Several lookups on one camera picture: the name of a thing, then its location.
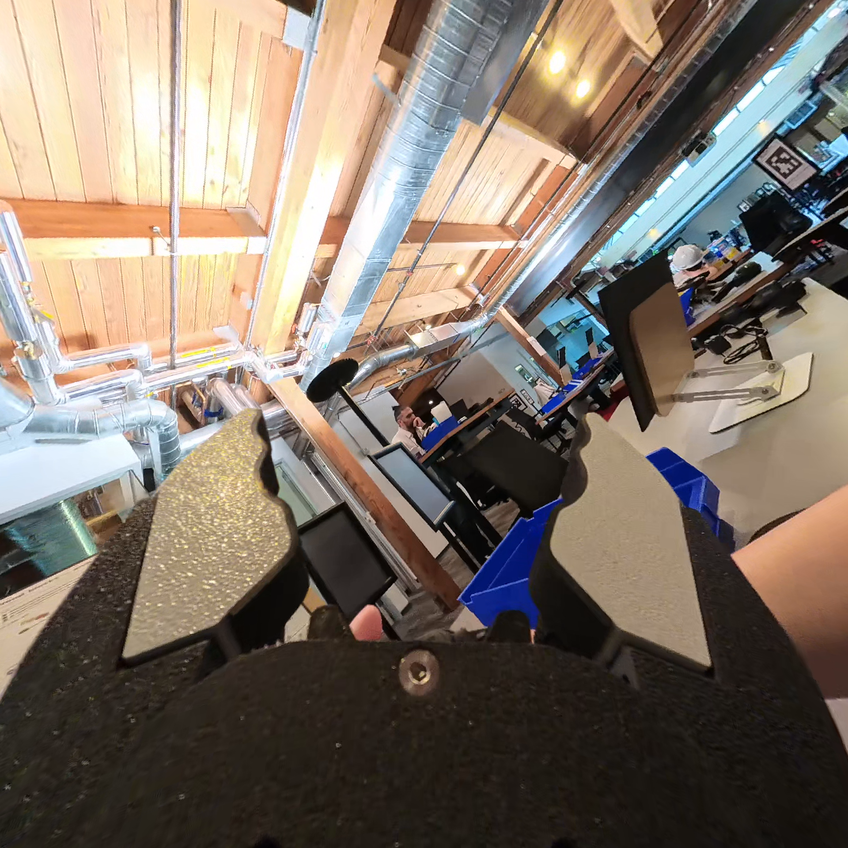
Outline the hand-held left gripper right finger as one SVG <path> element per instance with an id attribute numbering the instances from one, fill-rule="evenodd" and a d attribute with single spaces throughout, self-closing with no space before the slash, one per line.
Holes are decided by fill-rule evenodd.
<path id="1" fill-rule="evenodd" d="M 578 424 L 528 590 L 537 642 L 608 668 L 626 649 L 712 668 L 682 503 L 595 413 Z"/>

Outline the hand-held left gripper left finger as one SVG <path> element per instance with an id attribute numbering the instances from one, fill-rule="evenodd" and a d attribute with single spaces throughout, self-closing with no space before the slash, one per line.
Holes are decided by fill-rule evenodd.
<path id="1" fill-rule="evenodd" d="M 144 663 L 203 642 L 231 659 L 282 644 L 309 588 L 263 415 L 246 409 L 159 490 L 122 659 Z"/>

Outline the blue plastic bin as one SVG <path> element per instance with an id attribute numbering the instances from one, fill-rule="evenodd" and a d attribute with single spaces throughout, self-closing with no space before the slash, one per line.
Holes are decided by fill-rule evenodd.
<path id="1" fill-rule="evenodd" d="M 720 491 L 710 478 L 666 447 L 647 454 L 646 459 L 682 504 L 698 512 L 718 540 L 733 552 L 734 529 L 718 515 Z M 483 626 L 491 626 L 500 612 L 518 610 L 527 615 L 532 628 L 536 627 L 538 610 L 529 594 L 528 578 L 548 519 L 561 502 L 558 498 L 536 510 L 531 518 L 520 518 L 461 592 L 461 604 Z"/>

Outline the person's right forearm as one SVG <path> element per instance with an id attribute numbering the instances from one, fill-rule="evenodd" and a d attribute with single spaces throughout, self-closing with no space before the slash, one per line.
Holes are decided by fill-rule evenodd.
<path id="1" fill-rule="evenodd" d="M 847 487 L 738 549 L 734 562 L 826 699 L 847 697 Z"/>

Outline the black monitor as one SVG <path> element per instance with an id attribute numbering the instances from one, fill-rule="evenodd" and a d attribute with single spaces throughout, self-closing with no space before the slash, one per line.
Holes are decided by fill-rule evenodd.
<path id="1" fill-rule="evenodd" d="M 387 445 L 369 459 L 433 531 L 442 529 L 454 501 L 403 444 Z"/>
<path id="2" fill-rule="evenodd" d="M 502 420 L 463 450 L 462 458 L 506 493 L 522 517 L 561 497 L 568 461 Z"/>
<path id="3" fill-rule="evenodd" d="M 346 503 L 299 526 L 299 542 L 322 597 L 352 621 L 396 582 L 387 558 Z"/>

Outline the silver insulated pipes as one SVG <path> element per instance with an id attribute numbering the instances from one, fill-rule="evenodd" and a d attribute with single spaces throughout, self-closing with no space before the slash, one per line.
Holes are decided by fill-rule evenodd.
<path id="1" fill-rule="evenodd" d="M 144 431 L 154 437 L 154 477 L 166 478 L 182 458 L 175 410 L 152 397 L 148 344 L 62 353 L 53 319 L 31 290 L 32 268 L 18 218 L 2 200 L 2 328 L 28 393 L 2 382 L 4 440 L 84 442 Z"/>

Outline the black round lamp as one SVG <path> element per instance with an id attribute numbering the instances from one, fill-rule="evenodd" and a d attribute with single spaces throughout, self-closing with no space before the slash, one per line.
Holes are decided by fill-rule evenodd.
<path id="1" fill-rule="evenodd" d="M 337 358 L 318 373 L 305 390 L 313 404 L 320 404 L 334 397 L 355 378 L 359 363 L 352 358 Z"/>

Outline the wooden document stand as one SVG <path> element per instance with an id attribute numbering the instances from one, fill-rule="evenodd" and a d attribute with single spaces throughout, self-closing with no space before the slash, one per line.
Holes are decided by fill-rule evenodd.
<path id="1" fill-rule="evenodd" d="M 716 401 L 708 431 L 718 434 L 796 401 L 811 386 L 811 353 L 695 366 L 684 307 L 662 256 L 603 288 L 599 305 L 642 432 L 676 405 Z"/>

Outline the printed marker sign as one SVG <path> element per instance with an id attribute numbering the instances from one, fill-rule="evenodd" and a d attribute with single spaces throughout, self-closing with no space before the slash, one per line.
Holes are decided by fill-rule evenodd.
<path id="1" fill-rule="evenodd" d="M 821 174 L 821 169 L 814 162 L 778 133 L 769 136 L 752 160 L 791 193 L 804 188 Z"/>

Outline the silver ventilation duct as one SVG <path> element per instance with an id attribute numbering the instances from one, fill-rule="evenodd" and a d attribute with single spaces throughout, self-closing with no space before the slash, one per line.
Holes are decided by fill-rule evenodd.
<path id="1" fill-rule="evenodd" d="M 434 1 L 397 94 L 313 326 L 307 391 L 345 352 L 414 219 L 514 2 Z"/>

